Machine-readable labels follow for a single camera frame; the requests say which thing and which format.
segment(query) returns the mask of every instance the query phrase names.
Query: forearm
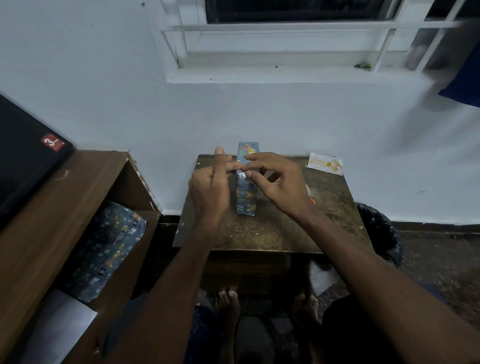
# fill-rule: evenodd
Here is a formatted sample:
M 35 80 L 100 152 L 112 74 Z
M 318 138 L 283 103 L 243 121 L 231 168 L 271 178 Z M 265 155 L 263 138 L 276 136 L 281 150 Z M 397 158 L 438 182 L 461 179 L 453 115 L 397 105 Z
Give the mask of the forearm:
M 319 212 L 295 220 L 406 362 L 468 363 L 480 358 L 480 334 L 373 250 Z
M 204 266 L 219 221 L 200 221 L 152 288 L 108 363 L 182 363 Z

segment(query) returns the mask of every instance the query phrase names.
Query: trash bin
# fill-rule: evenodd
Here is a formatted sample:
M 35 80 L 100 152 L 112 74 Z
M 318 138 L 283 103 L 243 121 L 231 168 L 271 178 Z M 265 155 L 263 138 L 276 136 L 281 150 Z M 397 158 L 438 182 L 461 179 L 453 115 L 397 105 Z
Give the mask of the trash bin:
M 398 231 L 392 222 L 387 216 L 371 206 L 357 202 L 355 205 L 357 205 L 357 210 L 375 252 L 387 262 L 400 268 L 403 246 L 400 244 Z

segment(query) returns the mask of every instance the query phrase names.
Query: floor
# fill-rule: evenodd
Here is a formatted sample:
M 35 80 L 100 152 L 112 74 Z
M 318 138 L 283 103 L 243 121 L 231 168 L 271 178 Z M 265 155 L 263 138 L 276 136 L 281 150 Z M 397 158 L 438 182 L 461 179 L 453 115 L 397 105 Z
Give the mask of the floor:
M 139 276 L 134 296 L 149 291 L 176 251 L 176 224 L 159 224 Z M 440 292 L 447 304 L 480 331 L 480 234 L 401 231 L 401 271 Z M 321 320 L 332 301 L 348 295 L 340 280 L 318 296 Z M 240 297 L 236 363 L 305 362 L 298 331 L 285 311 L 268 297 Z

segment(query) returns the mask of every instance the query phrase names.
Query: small table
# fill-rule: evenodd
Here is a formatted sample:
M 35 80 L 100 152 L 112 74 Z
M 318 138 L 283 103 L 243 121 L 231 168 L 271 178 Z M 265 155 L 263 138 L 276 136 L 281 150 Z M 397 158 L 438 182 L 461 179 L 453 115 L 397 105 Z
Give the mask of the small table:
M 345 177 L 307 168 L 308 157 L 287 158 L 301 167 L 315 205 L 342 229 L 371 247 Z M 195 169 L 210 166 L 213 161 L 213 155 L 199 155 Z M 238 215 L 235 176 L 229 178 L 228 185 L 230 208 L 207 261 L 202 289 L 217 291 L 222 286 L 238 286 L 242 292 L 272 293 L 275 287 L 282 286 L 292 271 L 304 271 L 311 259 L 326 262 L 313 240 L 261 191 L 255 216 Z M 194 219 L 192 200 L 187 195 L 174 247 L 181 246 Z

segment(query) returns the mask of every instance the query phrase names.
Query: blue patterned wrapping paper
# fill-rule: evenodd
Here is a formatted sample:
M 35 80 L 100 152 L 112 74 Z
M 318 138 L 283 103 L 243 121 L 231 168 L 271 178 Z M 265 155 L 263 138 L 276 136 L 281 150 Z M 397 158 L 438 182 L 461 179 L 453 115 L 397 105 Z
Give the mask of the blue patterned wrapping paper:
M 90 222 L 69 267 L 62 290 L 88 303 L 105 284 L 145 233 L 147 221 L 122 205 L 108 202 Z
M 260 152 L 258 142 L 240 142 L 237 152 L 237 161 L 247 164 L 250 161 L 245 159 L 247 154 Z M 237 214 L 254 216 L 257 208 L 258 188 L 245 172 L 237 171 Z

